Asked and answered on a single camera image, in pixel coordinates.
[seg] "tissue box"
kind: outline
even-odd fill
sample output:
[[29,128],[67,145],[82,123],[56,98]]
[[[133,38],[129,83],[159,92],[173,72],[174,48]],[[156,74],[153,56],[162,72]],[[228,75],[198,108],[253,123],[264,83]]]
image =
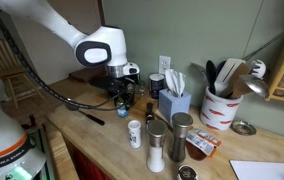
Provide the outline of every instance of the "tissue box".
[[183,91],[182,97],[174,97],[168,89],[162,89],[159,93],[159,111],[165,119],[172,124],[171,117],[177,112],[189,113],[191,95]]

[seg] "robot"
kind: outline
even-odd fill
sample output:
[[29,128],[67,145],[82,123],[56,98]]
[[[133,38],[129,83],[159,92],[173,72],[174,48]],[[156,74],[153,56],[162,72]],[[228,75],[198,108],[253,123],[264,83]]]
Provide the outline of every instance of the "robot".
[[[71,46],[78,62],[86,67],[106,64],[108,76],[114,79],[140,72],[136,64],[127,61],[124,33],[119,28],[104,26],[86,35],[70,25],[45,0],[0,0],[0,10],[47,27]],[[0,97],[3,94],[0,81]],[[14,179],[19,175],[32,179],[44,163],[45,156],[33,148],[21,126],[0,106],[0,179]]]

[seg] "kitchen counter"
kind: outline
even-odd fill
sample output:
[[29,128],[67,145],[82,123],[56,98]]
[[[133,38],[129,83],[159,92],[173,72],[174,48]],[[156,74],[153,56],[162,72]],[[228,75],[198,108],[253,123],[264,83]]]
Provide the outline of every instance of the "kitchen counter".
[[[106,100],[107,93],[95,87],[76,98],[80,103],[90,105],[99,104]],[[222,141],[213,158],[207,157],[203,161],[187,157],[183,163],[173,163],[168,152],[172,143],[172,133],[168,132],[164,144],[165,169],[160,173],[152,173],[146,166],[148,156],[148,141],[145,130],[146,103],[157,101],[144,95],[135,102],[129,111],[129,116],[121,118],[116,111],[85,112],[105,121],[104,126],[88,120],[75,111],[68,111],[64,106],[58,107],[48,115],[49,121],[85,156],[94,162],[112,179],[176,179],[178,168],[189,165],[195,169],[200,179],[236,179],[230,165],[230,160],[245,160],[259,162],[284,162],[284,137],[257,128],[254,136],[241,136],[231,129],[216,131],[201,123],[197,109],[191,107],[189,114],[193,118],[193,126],[211,133]],[[113,103],[104,105],[112,108]],[[132,149],[128,142],[127,124],[137,119],[142,122],[142,146]]]

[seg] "black cable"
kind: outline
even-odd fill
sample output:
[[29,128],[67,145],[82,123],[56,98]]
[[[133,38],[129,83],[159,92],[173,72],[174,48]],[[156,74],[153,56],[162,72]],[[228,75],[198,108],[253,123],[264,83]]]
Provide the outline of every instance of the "black cable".
[[6,28],[5,24],[3,23],[3,21],[0,18],[0,30],[2,31],[3,36],[5,37],[6,41],[8,42],[8,44],[10,45],[11,50],[13,51],[13,53],[17,56],[17,58],[19,59],[19,61],[21,62],[22,66],[25,68],[25,70],[29,73],[29,75],[34,79],[34,81],[39,84],[45,91],[47,91],[50,95],[54,96],[56,99],[70,104],[72,106],[76,106],[82,109],[94,109],[94,110],[100,110],[100,111],[113,111],[116,109],[119,109],[123,106],[125,106],[126,104],[128,104],[128,102],[130,102],[130,100],[132,99],[133,96],[131,96],[131,98],[126,101],[123,105],[115,107],[115,108],[110,108],[110,109],[102,109],[99,108],[102,105],[110,102],[111,100],[115,99],[116,97],[120,96],[121,94],[125,93],[124,92],[120,92],[117,95],[115,95],[114,97],[112,97],[111,99],[99,104],[99,105],[87,105],[87,104],[82,104],[82,103],[78,103],[75,101],[72,101],[68,98],[63,97],[62,95],[58,94],[56,91],[54,91],[53,89],[51,89],[38,75],[37,73],[32,69],[32,67],[29,65],[29,63],[27,62],[27,60],[25,59],[24,55],[22,54],[22,52],[20,51],[19,47],[16,45],[12,35],[10,34],[10,31]]

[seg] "power outlet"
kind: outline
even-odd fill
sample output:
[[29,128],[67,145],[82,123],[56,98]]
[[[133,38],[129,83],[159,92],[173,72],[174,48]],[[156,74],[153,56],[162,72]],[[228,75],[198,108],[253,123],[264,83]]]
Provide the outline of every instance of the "power outlet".
[[170,69],[171,57],[159,56],[159,73],[165,74],[165,70]]

